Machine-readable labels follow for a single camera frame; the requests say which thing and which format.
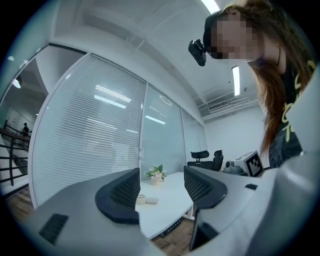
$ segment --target white vase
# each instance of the white vase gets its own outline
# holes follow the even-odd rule
[[[159,186],[160,184],[161,184],[161,177],[160,178],[155,177],[155,176],[151,177],[150,185]]]

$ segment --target chair headrest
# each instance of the chair headrest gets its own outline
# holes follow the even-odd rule
[[[222,156],[222,150],[217,150],[216,152],[214,152],[214,156],[215,157],[221,157]]]
[[[191,157],[195,159],[202,159],[207,158],[210,154],[207,150],[201,151],[201,152],[190,152]]]

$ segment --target person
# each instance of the person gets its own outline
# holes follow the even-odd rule
[[[22,136],[27,137],[29,135],[29,128],[28,128],[28,125],[26,122],[23,125],[24,125],[24,127],[22,129],[21,134],[22,134]]]
[[[266,111],[261,154],[271,168],[297,156],[302,148],[286,113],[316,69],[315,60],[288,21],[267,0],[229,5],[207,17],[203,46],[214,59],[247,62]]]

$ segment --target potted plant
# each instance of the potted plant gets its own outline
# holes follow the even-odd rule
[[[152,170],[145,173],[147,177],[151,177],[150,184],[154,186],[158,186],[165,180],[166,173],[163,171],[162,164],[157,166],[153,166]]]

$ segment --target wooden floor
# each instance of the wooden floor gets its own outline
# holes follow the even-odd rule
[[[29,187],[8,197],[6,202],[17,221],[24,221],[26,217],[34,211]],[[157,236],[151,241],[168,256],[185,255],[189,252],[189,243],[193,228],[194,222],[184,219],[181,224],[165,238]]]

